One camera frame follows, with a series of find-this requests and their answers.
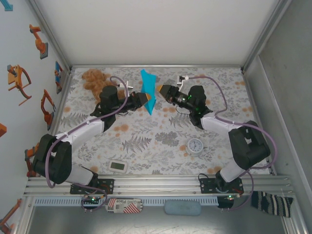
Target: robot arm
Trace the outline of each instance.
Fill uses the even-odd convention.
[[[242,173],[270,155],[270,149],[259,131],[251,127],[229,124],[215,117],[212,110],[206,106],[202,86],[191,87],[188,95],[172,85],[160,85],[157,90],[168,103],[188,109],[195,127],[214,131],[229,139],[233,160],[215,175],[216,186],[220,191],[228,190],[231,183]],[[247,124],[257,126],[254,121],[248,121]]]
[[[148,94],[132,92],[120,113],[130,110],[134,111],[147,103],[150,99],[151,96]],[[111,115],[96,121],[90,120],[112,113],[121,107],[124,101],[124,99],[118,100],[117,88],[115,86],[104,87],[100,94],[100,103],[96,106],[95,110],[90,114],[90,117],[87,118],[82,127],[78,128],[70,135],[65,132],[57,134],[56,136],[46,134],[41,138],[33,161],[34,171],[45,177],[45,161],[48,150],[58,138],[66,135],[66,137],[54,147],[49,159],[49,177],[51,181],[56,184],[61,184],[66,181],[96,187],[98,175],[84,167],[72,165],[72,152],[91,137],[108,130],[115,122],[116,116]]]

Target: white wall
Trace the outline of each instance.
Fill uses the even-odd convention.
[[[278,0],[36,0],[72,64],[243,65]]]
[[[0,137],[0,218],[22,197],[27,177],[24,150],[31,149],[47,133],[47,125],[40,109],[43,89],[46,89],[56,106],[61,93],[56,94],[54,77],[56,55],[49,45],[49,55],[40,60],[35,46],[35,37],[29,32],[29,24],[37,22],[24,0],[9,0],[13,12],[5,12],[0,4],[0,123],[7,127],[7,133]],[[42,41],[46,38],[39,33]],[[15,88],[8,91],[7,65],[23,67],[32,84],[25,93],[31,99],[19,106],[24,97]],[[46,110],[51,112],[48,101]]]

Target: blue sponge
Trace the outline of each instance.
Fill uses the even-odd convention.
[[[168,215],[198,216],[201,213],[201,206],[198,201],[167,200],[165,213]]]

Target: gray floor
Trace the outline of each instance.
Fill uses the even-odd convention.
[[[36,207],[29,234],[282,234],[281,218],[246,205],[234,212],[203,207],[200,216],[166,215],[163,207],[139,214],[93,214],[79,207]]]

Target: gray fern pattern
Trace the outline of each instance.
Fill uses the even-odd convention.
[[[142,152],[142,149],[145,150],[145,147],[148,147],[148,144],[151,142],[151,138],[146,138],[146,137],[134,137],[132,136],[130,140],[126,140],[122,146],[123,149],[128,150],[130,149],[132,152],[135,153],[135,150],[139,150]]]
[[[71,130],[82,123],[94,111],[95,98],[83,88],[82,74],[89,68],[76,68],[71,73],[71,86],[62,113],[58,133]],[[98,67],[104,73],[129,80],[133,91],[142,88],[141,68]],[[200,68],[200,67],[146,67],[148,73],[157,75],[156,86],[176,85],[176,77],[190,77],[205,74],[213,77],[222,87],[228,101],[229,110],[222,115],[228,119],[246,122],[253,120],[250,102],[240,69]],[[188,93],[193,85],[203,85],[207,97],[206,104],[214,112],[223,109],[224,103],[218,89],[208,79],[189,80],[184,83],[183,93]],[[90,168],[100,175],[117,174],[108,170],[109,161],[128,162],[128,174],[132,175],[197,175],[214,174],[231,159],[232,151],[228,139],[217,133],[195,128],[188,115],[179,114],[158,93],[153,114],[144,107],[126,116],[116,116],[109,130],[92,137],[82,144],[72,155],[73,164]],[[178,108],[179,112],[188,111]],[[204,151],[198,156],[190,156],[185,151],[187,141],[200,138]],[[268,170],[251,170],[252,173],[268,174]]]

